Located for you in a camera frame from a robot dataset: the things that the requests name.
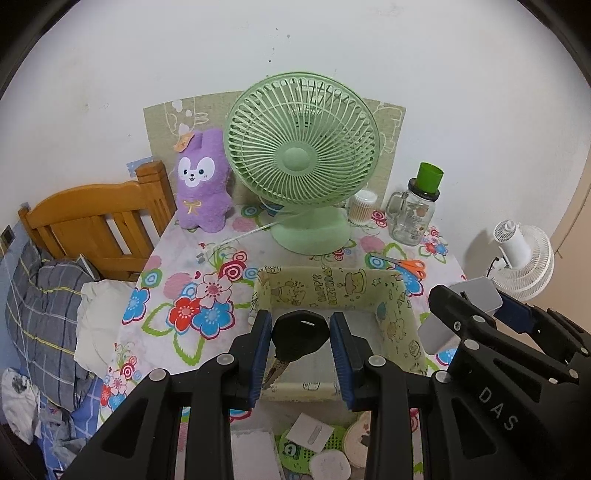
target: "blue bedsheet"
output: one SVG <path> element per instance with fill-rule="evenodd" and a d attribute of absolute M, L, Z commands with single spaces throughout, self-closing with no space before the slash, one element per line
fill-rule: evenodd
<path fill-rule="evenodd" d="M 72 420 L 74 420 L 74 429 L 77 438 L 89 439 L 96 431 L 102 387 L 102 380 L 98 377 L 95 378 L 80 407 L 72 412 Z M 41 406 L 44 407 L 46 404 L 47 399 L 42 395 Z M 47 467 L 47 478 L 49 480 L 59 480 L 65 470 L 65 466 L 51 452 L 53 434 L 43 424 L 41 424 L 41 438 L 37 439 L 37 443 L 43 452 L 43 458 Z"/>

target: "scissors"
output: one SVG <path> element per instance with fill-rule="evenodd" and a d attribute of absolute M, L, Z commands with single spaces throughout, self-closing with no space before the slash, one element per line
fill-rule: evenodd
<path fill-rule="evenodd" d="M 382 255 L 377 252 L 371 252 L 370 255 L 372 257 L 379 258 L 380 260 L 384 260 L 385 262 L 400 265 L 400 267 L 408 270 L 419 280 L 427 278 L 427 273 L 425 272 L 425 262 L 422 262 L 421 260 L 399 260 L 398 258 L 386 257 L 386 255 Z"/>

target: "white pillow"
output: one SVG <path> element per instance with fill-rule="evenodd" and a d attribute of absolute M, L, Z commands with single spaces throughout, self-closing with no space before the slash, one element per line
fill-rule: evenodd
<path fill-rule="evenodd" d="M 82 285 L 74 361 L 99 378 L 107 373 L 123 313 L 135 283 L 101 280 Z"/>

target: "purple plush toy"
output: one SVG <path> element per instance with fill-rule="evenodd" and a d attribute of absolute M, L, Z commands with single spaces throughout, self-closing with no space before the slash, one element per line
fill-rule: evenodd
<path fill-rule="evenodd" d="M 219 232 L 226 223 L 225 213 L 232 207 L 226 191 L 230 165 L 223 150 L 223 132 L 217 128 L 196 131 L 184 141 L 187 139 L 189 143 L 180 151 L 177 163 L 178 224 Z"/>

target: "black gripper frame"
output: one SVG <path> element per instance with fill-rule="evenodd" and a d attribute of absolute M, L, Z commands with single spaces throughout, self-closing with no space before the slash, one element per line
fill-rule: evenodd
<path fill-rule="evenodd" d="M 429 306 L 460 337 L 447 372 L 421 377 L 373 355 L 335 313 L 353 374 L 353 411 L 372 412 L 366 480 L 411 480 L 409 408 L 419 408 L 426 480 L 591 478 L 591 336 L 560 313 L 501 294 L 499 320 L 445 286 Z"/>
<path fill-rule="evenodd" d="M 66 469 L 61 480 L 172 480 L 183 407 L 191 407 L 186 479 L 233 480 L 229 409 L 248 410 L 261 392 L 271 315 L 260 310 L 250 333 L 198 370 L 144 378 Z"/>

